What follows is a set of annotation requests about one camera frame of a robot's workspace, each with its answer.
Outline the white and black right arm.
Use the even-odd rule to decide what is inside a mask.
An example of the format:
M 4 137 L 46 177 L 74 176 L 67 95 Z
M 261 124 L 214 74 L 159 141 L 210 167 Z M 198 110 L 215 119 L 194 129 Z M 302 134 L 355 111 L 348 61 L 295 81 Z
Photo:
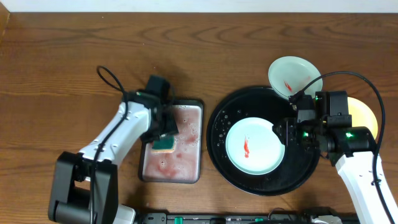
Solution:
M 272 128 L 285 146 L 325 152 L 343 179 L 361 223 L 397 223 L 397 204 L 383 173 L 371 131 L 354 127 L 344 91 L 318 91 L 289 98 L 294 118 Z

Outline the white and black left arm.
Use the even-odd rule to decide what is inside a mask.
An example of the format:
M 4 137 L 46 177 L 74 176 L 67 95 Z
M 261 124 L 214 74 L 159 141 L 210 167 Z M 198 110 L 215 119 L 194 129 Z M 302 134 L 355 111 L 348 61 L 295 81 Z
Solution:
M 78 153 L 63 152 L 55 163 L 48 207 L 56 223 L 132 223 L 136 212 L 119 203 L 118 169 L 136 141 L 177 134 L 165 93 L 125 93 L 102 132 Z

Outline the yellow plate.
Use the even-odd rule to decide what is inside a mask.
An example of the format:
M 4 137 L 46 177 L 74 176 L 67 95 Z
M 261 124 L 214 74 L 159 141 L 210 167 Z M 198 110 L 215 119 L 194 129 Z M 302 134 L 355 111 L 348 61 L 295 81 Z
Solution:
M 377 119 L 370 107 L 356 98 L 348 97 L 348 111 L 352 116 L 352 127 L 366 127 L 373 138 L 377 138 Z

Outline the green and orange sponge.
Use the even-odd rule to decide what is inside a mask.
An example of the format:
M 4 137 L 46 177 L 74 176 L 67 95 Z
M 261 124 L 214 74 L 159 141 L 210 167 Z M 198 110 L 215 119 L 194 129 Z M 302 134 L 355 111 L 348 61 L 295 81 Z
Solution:
M 174 147 L 175 138 L 173 136 L 167 136 L 154 141 L 151 150 L 154 153 L 171 153 L 174 151 Z

